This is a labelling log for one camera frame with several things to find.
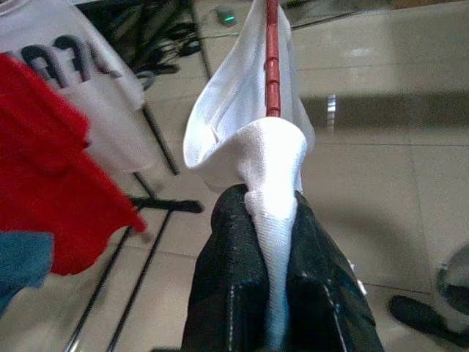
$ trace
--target drying rack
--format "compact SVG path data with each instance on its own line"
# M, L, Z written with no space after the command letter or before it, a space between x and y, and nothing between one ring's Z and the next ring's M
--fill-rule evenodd
M190 1L190 11L191 17L194 19L194 23L197 22L195 18L195 11L193 10L192 1ZM278 0L266 0L266 8L267 8L267 26L266 26L266 61L265 61L265 105L266 105L266 113L269 117L280 117L281 116L281 96L280 96L280 70L279 70L279 57L278 57ZM206 69L207 78L210 79L211 72L207 64L207 57L205 55L204 50L202 49L202 58L204 60L204 66ZM155 123L155 118L150 110L148 104L144 104L142 113L147 121L147 124L152 131L153 135L155 136L158 144L160 145L161 150L165 156L165 159L169 165L170 170L173 174L179 174L179 169L177 168L174 159L171 156L171 153L166 145L166 141L163 138L163 135ZM153 191L151 186L145 180L145 178L139 173L134 172L133 177L136 181L141 185L141 187L145 190L148 197L131 197L133 204L137 207L137 210L140 211L144 208L152 208L152 209L160 209L165 210L166 215L163 220L160 229L158 230L158 234L153 241L152 247L147 255L145 263L140 271L139 277L134 284L132 293L128 299L128 302L125 305L124 311L122 312L119 322L117 323L117 327L114 330L113 336L111 338L110 343L106 349L106 352L114 352L117 342L119 340L120 334L124 329L125 322L128 318L130 310L132 309L133 303L135 302L137 295L139 294L141 284L143 283L145 276L148 272L148 268L152 262L153 257L155 256L156 249L158 248L158 244L163 236L163 233L166 229L166 226L169 223L169 219L171 215L175 211L182 211L188 213L201 213L204 210L203 205L197 200L168 200L168 199L159 199L156 193ZM111 273L114 264L122 251L126 240L130 237L131 228L128 227L124 234L122 235L119 243L117 244L116 249L114 250L110 260L108 261L106 268L97 283L93 294L91 295L88 304L80 317L72 335L69 338L67 346L64 349L64 352L75 352L76 348L78 347L78 337L84 327L84 324L89 317L90 312L99 296L100 292L102 291L104 284Z

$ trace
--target white t-shirt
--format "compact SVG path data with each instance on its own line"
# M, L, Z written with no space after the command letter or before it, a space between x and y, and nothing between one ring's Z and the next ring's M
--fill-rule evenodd
M134 120L144 93L96 28L65 0L0 2L0 53L24 61L90 120L86 151L108 172L155 163Z

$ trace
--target white fabric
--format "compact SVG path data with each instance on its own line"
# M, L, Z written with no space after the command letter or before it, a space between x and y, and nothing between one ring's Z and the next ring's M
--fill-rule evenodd
M216 190L246 183L270 282L266 344L286 342L290 238L300 167L314 131L300 101L291 31L279 11L281 118L265 116L265 4L254 0L234 48L196 101L184 138L186 165Z
M64 36L80 48L87 79L74 66L72 60L77 55L73 49L54 44ZM0 52L26 61L22 49L29 45L47 53L52 68L61 72L62 82L47 76L50 65L44 59L33 60L34 68L90 119L91 144L86 151L99 165L109 172L135 172L154 165L152 144L134 120L144 104L143 89L79 10L65 0L10 0L0 4Z

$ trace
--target tiled floor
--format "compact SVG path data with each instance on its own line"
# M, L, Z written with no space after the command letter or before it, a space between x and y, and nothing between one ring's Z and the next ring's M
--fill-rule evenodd
M229 33L204 18L212 4L206 1L199 8L207 22L204 34ZM246 1L237 5L242 17ZM445 9L443 14L451 14ZM428 20L425 15L422 19L406 12L401 18L375 14L366 23L363 19L325 23L293 34L301 95L317 132L317 145L303 165L304 194L365 281L386 352L461 351L397 323L386 303L397 293L431 302L435 269L468 240L469 70L467 57L457 52L460 45L468 46L468 39L449 39L451 28L439 17L430 21L439 23L438 30L430 25L431 34L421 40L416 36L426 31L421 28ZM453 24L467 26L466 19L467 14L454 16ZM412 36L403 35L409 31ZM235 40L206 39L213 69ZM454 50L437 50L435 43L441 40L451 40ZM372 49L367 43L374 43ZM412 55L412 50L421 52L419 46L429 48L426 56ZM172 216L117 344L119 352L180 344L193 267L210 235L217 194L182 160L185 124L205 84L204 71L199 55L179 63L181 71L159 76L147 99L182 172L171 175L160 155L158 167L144 175L162 197L200 199L207 210ZM332 94L333 123L327 113ZM152 139L151 133L145 136ZM128 176L115 180L128 193L142 193ZM164 214L143 214L155 235ZM118 231L113 236L108 251L88 271L50 276L42 289L20 292L0 320L0 351L63 351L121 235ZM150 247L137 237L126 243L75 352L106 350Z

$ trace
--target hanging clothes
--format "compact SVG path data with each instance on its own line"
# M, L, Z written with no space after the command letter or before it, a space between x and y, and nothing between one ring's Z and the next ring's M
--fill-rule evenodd
M0 229L53 233L58 274L92 265L120 227L145 228L84 152L88 126L25 64L0 55Z
M39 288L52 266L53 236L0 232L0 317L21 289Z
M215 190L245 183L269 277L266 343L282 349L288 335L286 278L300 168L314 145L301 103L290 25L278 11L281 118L266 116L265 0L254 0L237 42L202 91L189 117L184 159Z
M65 0L0 4L0 53L23 60L90 119L86 149L108 172L155 164L134 114L140 83L96 28Z

